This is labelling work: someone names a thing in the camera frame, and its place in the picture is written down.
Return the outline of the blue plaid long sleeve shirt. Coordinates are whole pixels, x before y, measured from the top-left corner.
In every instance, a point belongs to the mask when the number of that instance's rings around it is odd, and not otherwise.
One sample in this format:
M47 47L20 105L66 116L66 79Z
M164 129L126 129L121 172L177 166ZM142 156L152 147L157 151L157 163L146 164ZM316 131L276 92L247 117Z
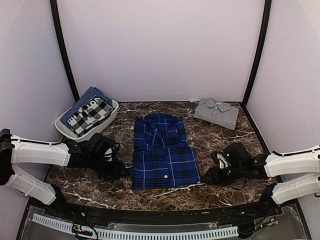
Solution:
M134 122L132 189L195 185L201 181L196 151L189 146L182 117L151 113Z

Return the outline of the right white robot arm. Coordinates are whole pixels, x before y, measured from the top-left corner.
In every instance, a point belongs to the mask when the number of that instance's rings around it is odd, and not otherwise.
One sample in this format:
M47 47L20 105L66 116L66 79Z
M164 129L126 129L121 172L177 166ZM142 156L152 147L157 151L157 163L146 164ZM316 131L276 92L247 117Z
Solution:
M300 174L290 181L268 185L255 205L255 213L266 217L275 206L293 199L320 193L320 147L289 153L258 154L253 157L246 147L232 143L222 151L211 153L215 166L201 178L203 183L231 186L238 179L266 180L282 175Z

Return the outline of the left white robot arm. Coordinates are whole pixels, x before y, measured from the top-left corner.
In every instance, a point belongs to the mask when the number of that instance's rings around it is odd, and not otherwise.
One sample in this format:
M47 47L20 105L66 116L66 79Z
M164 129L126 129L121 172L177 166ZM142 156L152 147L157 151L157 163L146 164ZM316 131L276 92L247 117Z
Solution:
M117 158L120 144L94 133L89 140L44 142L20 138L9 129L0 131L0 184L50 206L60 218L67 218L70 206L59 187L25 172L19 164L42 164L90 169L104 180L127 177L125 164Z

